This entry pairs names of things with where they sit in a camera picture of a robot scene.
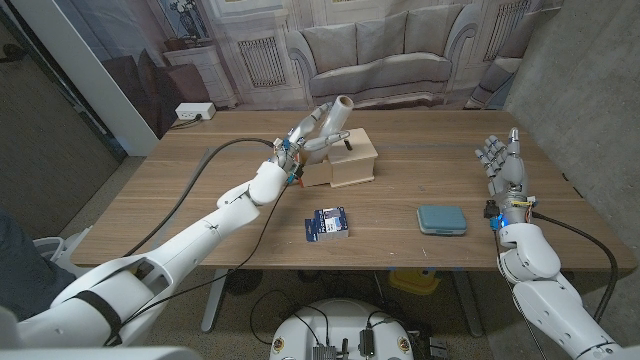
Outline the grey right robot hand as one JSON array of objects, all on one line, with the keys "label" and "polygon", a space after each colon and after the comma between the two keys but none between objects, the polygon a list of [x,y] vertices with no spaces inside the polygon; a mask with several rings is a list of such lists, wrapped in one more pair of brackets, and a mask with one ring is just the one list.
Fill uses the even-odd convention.
[{"label": "grey right robot hand", "polygon": [[489,179],[488,190],[502,214],[503,225],[524,223],[529,207],[529,178],[520,154],[520,136],[513,127],[503,143],[489,136],[475,155]]}]

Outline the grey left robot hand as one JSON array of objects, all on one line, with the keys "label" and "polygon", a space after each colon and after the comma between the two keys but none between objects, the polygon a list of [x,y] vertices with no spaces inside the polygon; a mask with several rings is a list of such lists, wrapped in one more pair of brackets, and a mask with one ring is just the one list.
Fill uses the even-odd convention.
[{"label": "grey left robot hand", "polygon": [[342,127],[353,110],[353,103],[339,96],[334,103],[324,103],[274,143],[271,162],[277,163],[290,177],[300,178],[307,162],[315,164],[328,153],[330,146],[349,137]]}]

